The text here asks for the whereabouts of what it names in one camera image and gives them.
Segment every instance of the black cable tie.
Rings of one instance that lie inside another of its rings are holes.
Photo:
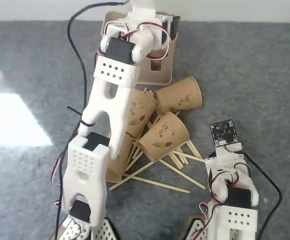
[[[92,123],[92,124],[85,123],[82,119],[80,120],[80,122],[81,122],[82,124],[84,124],[85,126],[87,126],[87,127],[92,127],[92,126],[95,125],[95,123]]]
[[[81,116],[81,112],[77,111],[77,110],[74,109],[73,107],[71,107],[71,106],[67,106],[67,109],[69,109],[69,110],[73,111],[74,113],[76,113],[76,114],[78,114],[78,115]]]
[[[69,110],[73,111],[74,113],[76,113],[76,114],[81,116],[81,113],[79,111],[77,111],[76,109],[74,109],[73,107],[67,106],[67,109],[69,109]],[[84,124],[86,127],[89,127],[89,128],[95,125],[95,123],[88,124],[88,123],[84,122],[82,119],[80,120],[80,122],[82,124]]]

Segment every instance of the black circuit board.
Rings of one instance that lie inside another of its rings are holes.
[[[232,119],[210,124],[215,147],[238,142],[235,125]]]

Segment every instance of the brown paper cup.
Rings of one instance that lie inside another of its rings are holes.
[[[200,108],[203,101],[197,81],[192,76],[156,91],[155,98],[160,113]]]
[[[186,126],[171,112],[166,112],[138,144],[150,161],[157,161],[188,141]]]
[[[134,89],[126,132],[137,138],[157,106],[156,100],[142,91]]]
[[[124,140],[116,159],[112,159],[107,167],[106,180],[111,183],[118,183],[127,167],[127,159],[133,144],[133,138],[125,133]]]

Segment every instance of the black cable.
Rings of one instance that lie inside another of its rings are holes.
[[[81,65],[81,69],[83,71],[83,77],[84,77],[84,104],[83,104],[83,109],[85,109],[85,107],[87,106],[87,74],[86,74],[86,69],[85,69],[85,64],[83,62],[83,60],[81,59],[81,56],[73,42],[73,40],[71,39],[71,34],[70,34],[70,28],[72,23],[74,22],[74,20],[76,19],[76,17],[78,17],[79,15],[81,15],[82,13],[84,13],[85,11],[87,11],[88,9],[92,9],[92,8],[97,8],[97,7],[103,7],[103,6],[118,6],[118,5],[125,5],[129,2],[128,1],[124,1],[124,2],[114,2],[114,1],[110,1],[110,2],[101,2],[101,3],[95,3],[95,4],[91,4],[88,5],[84,8],[82,8],[81,10],[79,10],[77,13],[75,13],[69,20],[68,25],[67,25],[67,37],[69,40],[69,43],[71,45],[71,47],[73,48],[74,52],[76,53],[76,56],[80,62]]]
[[[76,124],[76,127],[74,128],[72,134],[70,135],[69,140],[66,143],[66,146],[64,147],[64,150],[61,152],[61,157],[59,160],[59,166],[58,166],[58,170],[59,170],[59,204],[58,204],[58,209],[57,209],[57,217],[56,217],[56,230],[55,230],[55,238],[54,240],[57,240],[58,237],[58,226],[59,226],[59,216],[60,216],[60,210],[61,210],[61,201],[62,201],[62,197],[63,197],[63,174],[62,174],[62,166],[63,166],[63,162],[64,162],[64,158],[68,149],[68,144],[70,143],[70,141],[72,140],[72,138],[75,136],[78,128],[80,125],[80,121]]]
[[[260,229],[259,231],[259,234],[258,234],[258,237],[257,237],[257,240],[260,240],[261,239],[261,236],[262,234],[264,233],[265,231],[265,228],[270,220],[270,218],[272,217],[272,215],[275,213],[275,211],[277,210],[277,208],[279,207],[279,205],[281,204],[282,200],[283,200],[283,195],[279,189],[279,187],[275,184],[275,182],[261,169],[261,167],[256,164],[250,157],[248,154],[246,154],[245,152],[243,151],[237,151],[236,153],[238,154],[243,154],[258,170],[259,172],[262,173],[263,176],[265,176],[265,178],[274,186],[274,188],[277,190],[278,194],[279,194],[279,200],[278,202],[276,203],[276,205],[274,206],[274,208],[271,210],[271,212],[268,214],[262,228]]]
[[[83,71],[83,80],[84,80],[84,100],[83,100],[83,110],[86,108],[87,106],[87,74],[86,74],[86,69],[85,69],[85,65],[83,60],[81,59],[81,56],[73,42],[73,40],[71,39],[71,34],[70,34],[70,28],[71,25],[73,23],[73,21],[76,19],[76,17],[78,17],[79,15],[81,15],[83,12],[85,12],[88,9],[92,9],[92,8],[97,8],[97,7],[102,7],[102,6],[118,6],[118,5],[125,5],[129,2],[129,0],[124,1],[124,2],[102,2],[102,3],[95,3],[95,4],[91,4],[88,5],[84,8],[82,8],[81,10],[79,10],[77,13],[75,13],[69,20],[68,25],[67,25],[67,37],[69,40],[69,43],[71,45],[71,47],[73,48],[74,52],[76,53],[76,56],[80,62],[81,65],[81,69]],[[70,143],[70,141],[74,138],[80,123],[82,123],[82,121],[80,120],[76,127],[74,128],[70,138],[68,139],[64,150],[61,153],[61,158],[59,160],[59,204],[58,204],[58,210],[57,210],[57,217],[56,217],[56,228],[55,228],[55,236],[54,236],[54,240],[57,240],[58,238],[58,226],[59,226],[59,217],[60,217],[60,210],[61,210],[61,201],[62,201],[62,196],[63,196],[63,177],[62,177],[62,164],[64,162],[64,158],[68,149],[68,144]]]

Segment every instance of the wire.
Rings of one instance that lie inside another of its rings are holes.
[[[71,29],[71,25],[74,22],[74,20],[76,19],[76,17],[78,17],[79,15],[81,15],[83,12],[87,11],[88,9],[92,9],[92,8],[97,8],[97,7],[102,7],[102,6],[118,6],[118,5],[125,5],[129,2],[129,0],[124,1],[124,2],[101,2],[101,3],[95,3],[95,4],[91,4],[88,5],[84,8],[82,8],[81,10],[79,10],[77,13],[75,13],[69,20],[68,25],[67,25],[67,37],[68,40],[70,42],[71,47],[73,48],[74,52],[76,53],[76,56],[80,62],[82,71],[83,71],[83,80],[84,80],[84,99],[83,99],[83,110],[86,108],[87,106],[87,74],[86,74],[86,69],[85,69],[85,65],[83,60],[81,59],[81,56],[71,38],[71,34],[70,34],[70,29]],[[56,216],[56,226],[55,226],[55,236],[54,236],[54,240],[57,240],[58,237],[58,226],[59,226],[59,216],[60,216],[60,210],[61,210],[61,201],[62,201],[62,195],[63,195],[63,177],[62,177],[62,165],[63,165],[63,161],[65,158],[65,154],[67,152],[68,149],[68,144],[70,143],[70,141],[72,140],[72,138],[75,136],[79,125],[81,123],[81,120],[76,124],[72,134],[70,135],[62,153],[61,153],[61,157],[59,159],[59,164],[58,164],[58,170],[59,170],[59,204],[58,204],[58,209],[57,209],[57,216]]]
[[[261,167],[255,163],[250,157],[248,154],[246,154],[245,152],[243,151],[237,151],[236,153],[238,154],[243,154],[258,170],[259,172],[261,172],[261,174],[274,186],[274,188],[277,190],[278,192],[278,195],[279,195],[279,199],[276,203],[276,205],[274,206],[274,208],[270,211],[270,213],[268,214],[262,228],[260,229],[259,231],[259,234],[258,234],[258,237],[257,237],[257,240],[260,240],[261,239],[261,236],[263,235],[264,231],[265,231],[265,228],[270,220],[270,218],[273,216],[273,214],[275,213],[275,211],[277,210],[277,208],[280,206],[282,200],[283,200],[283,195],[281,193],[281,190],[279,189],[279,187],[275,184],[275,182],[261,169]]]
[[[205,216],[206,220],[208,219],[207,214],[201,209],[201,206],[203,206],[204,208],[207,209],[208,211],[208,205],[204,202],[199,203],[199,210],[201,211],[201,213]]]
[[[204,225],[204,227],[203,227],[202,229],[200,229],[200,230],[198,230],[198,231],[195,231],[195,232],[193,232],[193,233],[191,234],[191,238],[192,238],[192,236],[193,236],[194,234],[197,234],[197,235],[195,235],[194,238],[192,238],[191,240],[196,240],[196,239],[198,239],[198,237],[200,236],[200,234],[201,234],[201,233],[202,233],[202,232],[207,228],[208,224],[210,223],[210,221],[211,221],[211,219],[212,219],[212,217],[213,217],[213,215],[214,215],[215,208],[218,207],[218,206],[221,206],[221,205],[223,205],[223,204],[220,203],[220,204],[216,204],[216,205],[213,206],[213,208],[211,209],[211,216],[210,216],[208,222]]]
[[[105,27],[104,27],[104,35],[107,33],[108,25],[109,25],[109,24],[114,24],[114,23],[117,23],[117,24],[123,24],[123,25],[124,25],[124,27],[126,28],[126,32],[124,32],[124,34],[127,33],[127,32],[129,32],[129,28],[128,28],[128,26],[127,26],[126,23],[124,23],[124,22],[122,22],[122,21],[108,21],[108,22],[106,23]]]
[[[253,173],[253,170],[252,170],[251,166],[249,166],[248,164],[245,164],[243,162],[238,162],[238,163],[236,163],[234,165],[234,168],[236,169],[236,166],[239,165],[239,164],[245,165],[247,167],[247,169],[248,169],[248,176],[251,177],[251,174]]]
[[[142,23],[140,23],[137,26],[137,28],[135,30],[129,31],[126,34],[122,35],[121,37],[123,39],[126,38],[126,37],[130,37],[132,34],[134,34],[135,32],[140,30],[140,26],[141,25],[158,28],[158,29],[160,29],[161,31],[163,31],[166,34],[166,36],[167,36],[166,37],[166,39],[167,39],[167,49],[166,49],[165,54],[163,56],[161,56],[161,57],[160,56],[147,56],[147,58],[151,59],[151,60],[157,60],[158,61],[158,60],[164,59],[167,56],[167,54],[168,54],[170,37],[169,37],[168,32],[162,26],[160,26],[160,25],[158,25],[156,23],[153,23],[153,22],[142,22]]]
[[[91,4],[88,5],[84,8],[82,8],[81,10],[79,10],[77,13],[75,13],[69,20],[68,25],[67,25],[67,37],[69,40],[69,43],[71,45],[71,47],[73,48],[74,52],[76,53],[76,56],[80,62],[81,65],[81,69],[83,71],[83,77],[84,77],[84,103],[83,103],[83,109],[85,109],[85,107],[87,106],[87,74],[86,74],[86,69],[85,69],[85,65],[83,60],[81,59],[81,56],[71,38],[71,34],[70,34],[70,29],[71,29],[71,25],[74,22],[74,20],[81,15],[82,13],[84,13],[85,11],[87,11],[88,9],[92,9],[92,8],[97,8],[97,7],[103,7],[103,6],[118,6],[118,5],[125,5],[129,2],[129,0],[124,1],[124,2],[100,2],[100,3],[95,3],[95,4]]]

